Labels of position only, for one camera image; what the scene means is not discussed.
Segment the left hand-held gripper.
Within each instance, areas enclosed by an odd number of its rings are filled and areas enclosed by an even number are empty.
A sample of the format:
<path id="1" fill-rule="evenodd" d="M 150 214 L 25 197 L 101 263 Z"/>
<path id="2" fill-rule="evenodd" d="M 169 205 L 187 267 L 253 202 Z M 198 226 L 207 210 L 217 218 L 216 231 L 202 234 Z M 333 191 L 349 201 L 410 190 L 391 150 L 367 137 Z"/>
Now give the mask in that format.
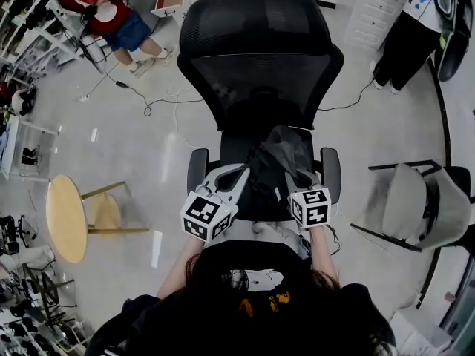
<path id="1" fill-rule="evenodd" d="M 219 181 L 224 177 L 237 173 L 237 178 L 228 188 L 220 188 Z M 232 224 L 238 213 L 235 204 L 240 199 L 250 175 L 250 168 L 243 163 L 224 165 L 210 171 L 196 191 L 191 191 L 180 211 L 180 224 L 184 232 L 210 243 Z M 229 192 L 227 200 L 223 194 L 213 192 Z"/>

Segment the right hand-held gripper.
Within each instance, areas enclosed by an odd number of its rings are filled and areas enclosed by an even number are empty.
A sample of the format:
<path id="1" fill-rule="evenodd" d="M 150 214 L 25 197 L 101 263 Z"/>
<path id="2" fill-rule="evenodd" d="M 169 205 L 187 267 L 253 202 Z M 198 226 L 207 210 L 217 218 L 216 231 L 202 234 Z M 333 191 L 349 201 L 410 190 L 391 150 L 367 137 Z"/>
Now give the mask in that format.
<path id="1" fill-rule="evenodd" d="M 329 224 L 331 215 L 329 190 L 322 188 L 317 174 L 303 171 L 302 176 L 306 191 L 296 185 L 290 173 L 285 172 L 292 217 L 302 229 Z"/>

